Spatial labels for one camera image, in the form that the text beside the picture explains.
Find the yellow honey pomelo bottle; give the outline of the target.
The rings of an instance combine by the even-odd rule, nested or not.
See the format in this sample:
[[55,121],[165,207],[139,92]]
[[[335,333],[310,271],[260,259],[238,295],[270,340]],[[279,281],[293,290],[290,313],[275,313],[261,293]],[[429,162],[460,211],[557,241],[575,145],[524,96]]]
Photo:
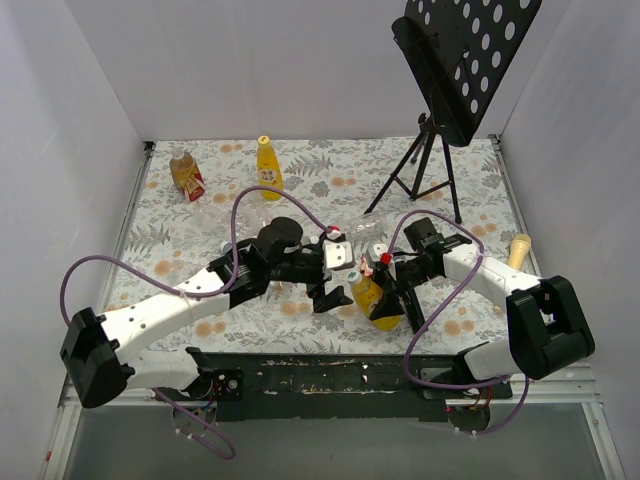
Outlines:
[[[363,275],[362,281],[358,285],[350,285],[350,289],[355,303],[366,318],[369,319],[368,315],[370,307],[381,298],[384,291],[369,277],[365,277]],[[400,316],[395,316],[382,318],[377,321],[370,321],[380,330],[391,331],[400,323],[400,320]]]

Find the white green pomelo cap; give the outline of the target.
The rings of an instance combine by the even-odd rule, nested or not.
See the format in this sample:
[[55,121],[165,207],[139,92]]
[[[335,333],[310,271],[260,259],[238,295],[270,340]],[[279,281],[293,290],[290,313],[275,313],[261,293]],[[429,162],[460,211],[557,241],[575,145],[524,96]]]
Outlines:
[[362,281],[362,274],[357,270],[351,271],[347,276],[347,280],[350,285],[358,285]]

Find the brown tea bottle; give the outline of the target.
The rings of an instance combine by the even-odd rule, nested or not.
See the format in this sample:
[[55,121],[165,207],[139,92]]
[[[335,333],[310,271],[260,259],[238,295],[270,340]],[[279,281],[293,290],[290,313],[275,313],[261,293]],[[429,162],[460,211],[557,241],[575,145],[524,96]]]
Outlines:
[[203,177],[195,158],[188,151],[174,147],[169,168],[174,185],[188,202],[194,202],[204,195]]

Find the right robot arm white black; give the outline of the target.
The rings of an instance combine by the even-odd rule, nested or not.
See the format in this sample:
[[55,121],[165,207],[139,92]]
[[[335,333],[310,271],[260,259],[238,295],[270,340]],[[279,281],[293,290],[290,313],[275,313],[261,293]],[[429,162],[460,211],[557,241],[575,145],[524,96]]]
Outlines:
[[408,364],[406,376],[427,388],[456,390],[475,397],[486,387],[514,374],[540,380],[591,356],[595,340],[569,280],[544,279],[526,274],[484,253],[480,241],[461,230],[443,236],[427,217],[408,227],[399,226],[411,250],[403,254],[388,245],[375,256],[373,282],[383,296],[372,311],[374,319],[405,315],[420,337],[434,322],[426,317],[417,298],[417,287],[437,277],[470,288],[506,314],[507,337],[459,352],[449,373],[422,381]]

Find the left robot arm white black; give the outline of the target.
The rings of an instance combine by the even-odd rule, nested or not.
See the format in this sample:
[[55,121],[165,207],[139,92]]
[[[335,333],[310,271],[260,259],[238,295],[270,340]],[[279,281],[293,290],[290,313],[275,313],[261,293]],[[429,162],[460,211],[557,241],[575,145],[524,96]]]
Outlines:
[[169,388],[200,400],[212,390],[213,370],[199,351],[151,352],[151,344],[262,296],[276,281],[305,285],[316,313],[349,305],[343,287],[327,291],[325,284],[354,264],[351,243],[338,228],[306,240],[296,221],[277,217],[167,292],[111,312],[78,311],[69,320],[61,360],[88,409],[140,388]]

